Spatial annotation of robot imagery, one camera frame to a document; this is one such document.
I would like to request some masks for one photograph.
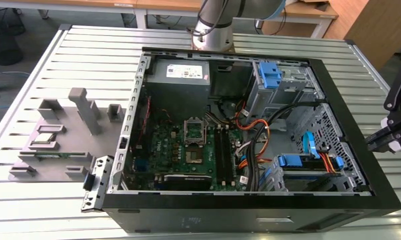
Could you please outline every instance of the green circuit board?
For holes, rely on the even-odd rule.
[[[154,126],[146,169],[136,174],[137,178],[141,179],[138,185],[142,190],[156,190],[150,182],[150,175],[184,174],[210,176],[210,191],[236,191],[235,185],[222,185],[216,182],[213,130],[214,127],[206,127],[205,144],[201,147],[193,147],[184,144],[182,125]],[[186,135],[197,137],[197,129],[188,129]],[[229,130],[228,137],[231,152],[233,152],[235,143],[241,142],[241,132],[236,129]]]

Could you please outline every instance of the gray carpet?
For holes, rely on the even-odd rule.
[[[23,71],[30,72],[42,52],[53,38],[57,28],[61,24],[104,26],[104,27],[122,27],[121,16],[117,13],[97,13],[97,12],[75,12],[75,11],[49,11],[49,19],[42,20],[38,13],[33,9],[22,9],[21,20],[26,28],[26,32],[15,37],[18,46],[23,52],[23,59],[19,63],[11,66],[0,66],[0,72],[5,71]],[[136,20],[129,16],[130,27],[136,27]],[[184,30],[185,27],[194,26],[196,19],[193,17],[169,16],[162,19],[161,24],[156,24],[156,19],[148,17],[148,26],[152,29],[173,29]],[[252,20],[235,20],[233,32],[244,34],[255,34]],[[395,76],[401,61],[394,58],[380,71],[386,81],[391,82]],[[0,106],[10,105],[17,92],[25,82],[25,77],[19,75],[0,75]],[[0,108],[0,120],[5,114],[6,109]]]

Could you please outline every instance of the slotted metal table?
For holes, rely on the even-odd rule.
[[[375,132],[387,112],[382,107],[388,86],[353,45],[343,41],[233,34],[237,53],[317,58],[324,64],[364,136]],[[126,234],[105,213],[81,213],[79,182],[11,183],[7,170],[17,161],[39,114],[41,99],[57,98],[62,106],[69,89],[86,88],[98,107],[126,106],[141,47],[190,48],[182,31],[71,26],[58,30],[30,77],[0,123],[0,239],[140,238]],[[401,199],[401,153],[376,153]],[[152,239],[304,240],[401,239],[401,211],[362,219],[341,228],[303,234],[149,234]]]

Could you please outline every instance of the white label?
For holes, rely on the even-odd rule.
[[[202,68],[201,66],[192,65],[169,65],[166,66],[165,76],[168,78],[178,79],[201,79],[202,78]]]
[[[247,177],[244,177],[244,176],[240,176],[240,183],[241,183],[241,184],[247,184],[247,180],[248,180],[248,178],[247,178]]]
[[[240,113],[247,117],[248,116],[248,111],[245,111],[244,109],[240,110]]]
[[[132,4],[124,4],[124,3],[120,3],[120,4],[118,4],[118,3],[114,3],[113,5],[117,6],[117,7],[118,7],[118,6],[120,6],[120,7],[124,7],[124,6],[125,6],[125,7],[133,7]]]

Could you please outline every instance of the metal latch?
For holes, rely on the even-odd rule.
[[[86,190],[81,212],[102,212],[101,205],[108,186],[109,173],[112,168],[113,157],[104,156],[96,159],[92,173],[85,176],[82,188]]]

